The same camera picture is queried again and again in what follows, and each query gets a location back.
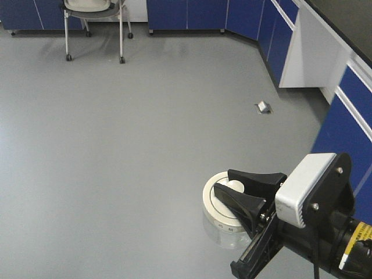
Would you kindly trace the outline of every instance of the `yellow warning label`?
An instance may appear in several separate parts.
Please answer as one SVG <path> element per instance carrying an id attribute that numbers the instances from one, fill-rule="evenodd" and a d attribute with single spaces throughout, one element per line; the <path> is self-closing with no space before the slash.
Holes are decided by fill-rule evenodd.
<path id="1" fill-rule="evenodd" d="M 372 226 L 360 222 L 359 225 L 356 227 L 353 235 L 351 236 L 348 246 L 345 249 L 344 255 L 349 255 L 354 244 L 357 241 L 360 240 L 367 240 L 367 239 L 372 239 Z"/>

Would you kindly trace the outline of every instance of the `chair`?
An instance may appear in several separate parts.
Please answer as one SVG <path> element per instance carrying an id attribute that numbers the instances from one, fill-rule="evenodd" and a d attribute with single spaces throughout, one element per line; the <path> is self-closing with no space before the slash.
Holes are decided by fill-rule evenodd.
<path id="1" fill-rule="evenodd" d="M 111 3 L 111 0 L 63 0 L 62 8 L 65 16 L 65 37 L 66 37 L 66 61 L 71 61 L 72 56 L 69 54 L 69 17 L 77 17 L 84 21 L 85 34 L 91 37 L 92 33 L 89 30 L 88 20 L 105 19 L 117 16 L 120 26 L 120 57 L 119 62 L 126 62 L 123 56 L 123 10 L 127 14 L 129 33 L 128 38 L 133 38 L 131 31 L 129 10 L 124 4 L 125 0 L 116 0 Z"/>

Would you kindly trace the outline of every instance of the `white disc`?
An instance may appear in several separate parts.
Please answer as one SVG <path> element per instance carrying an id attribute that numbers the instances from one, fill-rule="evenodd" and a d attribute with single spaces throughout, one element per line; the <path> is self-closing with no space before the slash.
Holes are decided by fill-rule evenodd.
<path id="1" fill-rule="evenodd" d="M 230 187 L 240 193 L 244 192 L 244 185 L 237 180 L 228 180 L 227 171 L 216 174 L 205 184 L 203 189 L 204 212 L 207 218 L 218 228 L 230 233 L 240 233 L 244 231 L 239 220 L 214 195 L 214 184 L 219 183 Z"/>

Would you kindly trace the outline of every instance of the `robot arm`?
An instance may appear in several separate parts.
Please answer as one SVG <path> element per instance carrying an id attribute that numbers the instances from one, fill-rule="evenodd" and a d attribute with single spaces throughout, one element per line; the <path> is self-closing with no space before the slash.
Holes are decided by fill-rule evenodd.
<path id="1" fill-rule="evenodd" d="M 340 279 L 372 278 L 372 226 L 352 218 L 349 155 L 307 155 L 285 174 L 251 174 L 229 170 L 229 180 L 244 193 L 216 183 L 215 196 L 241 222 L 252 242 L 231 271 L 254 279 L 286 246 Z"/>

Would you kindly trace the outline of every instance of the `cabinet panel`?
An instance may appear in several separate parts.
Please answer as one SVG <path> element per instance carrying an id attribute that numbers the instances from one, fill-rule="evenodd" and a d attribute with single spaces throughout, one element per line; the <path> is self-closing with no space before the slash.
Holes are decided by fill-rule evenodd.
<path id="1" fill-rule="evenodd" d="M 258 43 L 265 60 L 267 60 L 267 56 L 269 55 L 271 38 L 273 36 L 274 26 L 278 15 L 278 11 L 271 0 L 265 0 L 258 35 Z"/>
<path id="2" fill-rule="evenodd" d="M 372 126 L 372 92 L 350 67 L 346 68 L 340 87 L 369 126 Z"/>
<path id="3" fill-rule="evenodd" d="M 263 2 L 263 0 L 230 0 L 226 28 L 256 40 Z"/>
<path id="4" fill-rule="evenodd" d="M 293 31 L 288 26 L 287 22 L 281 15 L 278 15 L 268 58 L 270 68 L 278 84 L 280 83 L 281 75 L 283 73 L 292 33 Z"/>
<path id="5" fill-rule="evenodd" d="M 42 29 L 33 0 L 1 0 L 0 19 L 8 30 Z"/>
<path id="6" fill-rule="evenodd" d="M 356 189 L 372 164 L 372 142 L 336 95 L 312 152 L 346 152 L 352 158 L 350 182 Z"/>
<path id="7" fill-rule="evenodd" d="M 187 0 L 147 0 L 149 29 L 183 30 L 187 23 Z"/>
<path id="8" fill-rule="evenodd" d="M 42 25 L 44 29 L 58 30 L 65 29 L 63 19 L 63 10 L 59 7 L 60 0 L 35 0 Z M 80 19 L 76 17 L 69 18 L 70 29 L 82 29 Z"/>
<path id="9" fill-rule="evenodd" d="M 296 23 L 298 7 L 293 3 L 292 0 L 281 0 L 280 6 L 283 9 L 284 13 L 289 17 L 293 24 Z"/>
<path id="10" fill-rule="evenodd" d="M 188 0 L 188 29 L 224 29 L 227 0 Z"/>

